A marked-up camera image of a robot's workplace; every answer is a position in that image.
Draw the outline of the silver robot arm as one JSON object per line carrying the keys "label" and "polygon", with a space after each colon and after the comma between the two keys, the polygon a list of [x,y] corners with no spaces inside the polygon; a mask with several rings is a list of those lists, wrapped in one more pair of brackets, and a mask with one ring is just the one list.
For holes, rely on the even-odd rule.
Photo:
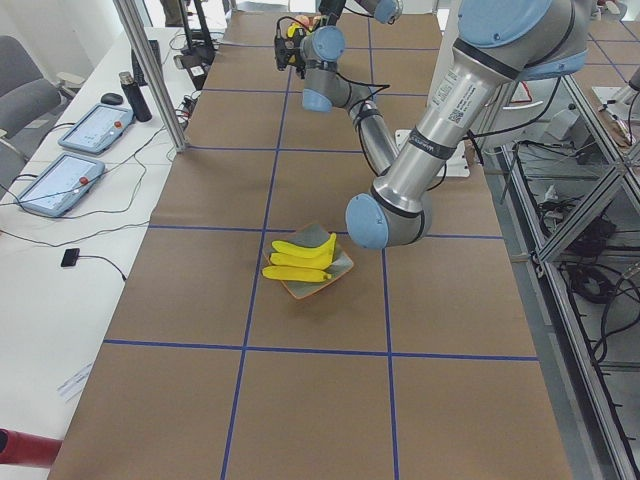
{"label": "silver robot arm", "polygon": [[[397,0],[356,0],[362,9],[356,15],[374,18],[382,24],[393,24],[403,13],[403,3]],[[344,10],[349,10],[346,0],[317,1],[322,25],[336,25]]]}
{"label": "silver robot arm", "polygon": [[413,243],[430,228],[427,189],[498,87],[560,77],[583,67],[592,4],[461,2],[452,65],[402,146],[387,129],[370,88],[338,73],[345,39],[336,23],[343,8],[341,1],[321,2],[321,23],[301,40],[303,107],[317,112],[342,108],[360,132],[376,177],[369,192],[349,201],[347,230],[359,246],[384,249]]}

